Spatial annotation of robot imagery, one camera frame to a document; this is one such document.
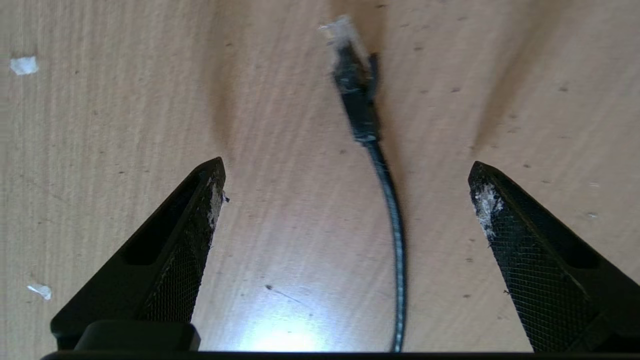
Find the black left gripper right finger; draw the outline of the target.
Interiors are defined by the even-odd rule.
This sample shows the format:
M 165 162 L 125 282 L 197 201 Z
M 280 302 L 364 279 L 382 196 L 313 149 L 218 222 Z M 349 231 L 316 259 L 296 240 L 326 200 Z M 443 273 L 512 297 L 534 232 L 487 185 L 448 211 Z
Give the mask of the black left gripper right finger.
M 468 185 L 535 353 L 638 353 L 636 281 L 496 167 L 474 162 Z

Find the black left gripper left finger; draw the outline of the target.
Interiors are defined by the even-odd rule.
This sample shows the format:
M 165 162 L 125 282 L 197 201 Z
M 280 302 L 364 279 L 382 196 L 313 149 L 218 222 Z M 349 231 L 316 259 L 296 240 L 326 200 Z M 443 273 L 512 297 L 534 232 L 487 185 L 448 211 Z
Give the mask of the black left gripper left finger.
M 53 317 L 58 350 L 98 321 L 190 324 L 225 183 L 222 158 L 197 166 Z

